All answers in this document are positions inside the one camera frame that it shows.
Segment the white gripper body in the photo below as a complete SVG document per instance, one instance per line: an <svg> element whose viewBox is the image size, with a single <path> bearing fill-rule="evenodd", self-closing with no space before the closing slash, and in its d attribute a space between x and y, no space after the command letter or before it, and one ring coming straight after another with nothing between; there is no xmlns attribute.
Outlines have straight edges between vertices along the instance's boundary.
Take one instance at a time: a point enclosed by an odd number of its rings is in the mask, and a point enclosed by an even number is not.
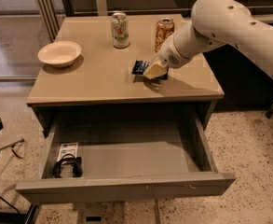
<svg viewBox="0 0 273 224"><path fill-rule="evenodd" d="M192 21L186 21L163 42L157 57L162 66L177 69L189 63L204 48L205 37L195 30Z"/></svg>

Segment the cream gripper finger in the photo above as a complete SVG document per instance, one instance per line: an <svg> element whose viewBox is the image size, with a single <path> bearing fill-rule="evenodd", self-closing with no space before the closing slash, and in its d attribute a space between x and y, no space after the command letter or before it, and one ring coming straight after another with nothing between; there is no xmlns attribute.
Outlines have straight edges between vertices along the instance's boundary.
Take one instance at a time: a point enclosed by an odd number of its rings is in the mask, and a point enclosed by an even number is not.
<svg viewBox="0 0 273 224"><path fill-rule="evenodd" d="M149 79L161 77L167 74L168 65L161 59L155 58L145 69L143 75Z"/></svg>

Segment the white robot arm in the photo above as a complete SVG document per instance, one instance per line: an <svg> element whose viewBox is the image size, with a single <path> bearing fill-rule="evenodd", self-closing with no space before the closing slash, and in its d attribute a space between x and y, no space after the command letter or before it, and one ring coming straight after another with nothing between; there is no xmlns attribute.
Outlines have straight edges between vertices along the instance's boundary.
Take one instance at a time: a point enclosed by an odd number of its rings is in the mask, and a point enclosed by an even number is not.
<svg viewBox="0 0 273 224"><path fill-rule="evenodd" d="M258 21L235 0L197 0L190 20L165 39L143 75L165 75L196 55L228 44L273 79L273 26Z"/></svg>

